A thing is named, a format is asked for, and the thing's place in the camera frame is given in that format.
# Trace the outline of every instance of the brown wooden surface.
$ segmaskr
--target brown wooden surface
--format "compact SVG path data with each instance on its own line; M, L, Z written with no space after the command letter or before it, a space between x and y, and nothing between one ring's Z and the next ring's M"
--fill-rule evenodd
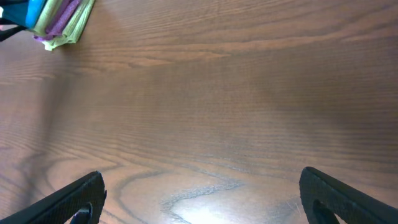
M0 44L0 218L92 170L102 223L306 223L314 166L398 207L398 2L97 0Z

